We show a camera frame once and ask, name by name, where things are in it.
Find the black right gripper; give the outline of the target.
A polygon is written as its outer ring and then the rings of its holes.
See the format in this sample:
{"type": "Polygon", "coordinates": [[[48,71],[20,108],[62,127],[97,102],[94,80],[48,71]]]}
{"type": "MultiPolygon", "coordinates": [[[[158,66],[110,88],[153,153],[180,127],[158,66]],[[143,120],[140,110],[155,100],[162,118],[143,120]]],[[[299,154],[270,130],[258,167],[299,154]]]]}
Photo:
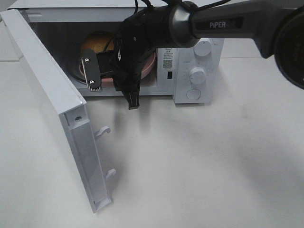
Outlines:
{"type": "Polygon", "coordinates": [[[96,89],[101,88],[103,77],[111,77],[116,90],[123,92],[128,109],[137,109],[142,70],[153,53],[154,46],[145,35],[116,36],[113,50],[96,53],[96,89]]]}

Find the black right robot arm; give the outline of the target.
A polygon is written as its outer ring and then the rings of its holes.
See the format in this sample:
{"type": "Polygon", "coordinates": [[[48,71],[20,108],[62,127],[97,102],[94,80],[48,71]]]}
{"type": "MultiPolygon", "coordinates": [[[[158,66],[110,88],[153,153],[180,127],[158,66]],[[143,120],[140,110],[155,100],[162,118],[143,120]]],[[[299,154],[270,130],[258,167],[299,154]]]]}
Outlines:
{"type": "Polygon", "coordinates": [[[261,57],[274,56],[283,76],[304,86],[304,3],[301,0],[221,0],[198,7],[168,0],[127,17],[113,35],[109,61],[117,91],[139,107],[142,69],[156,48],[190,48],[200,38],[249,38],[261,57]]]}

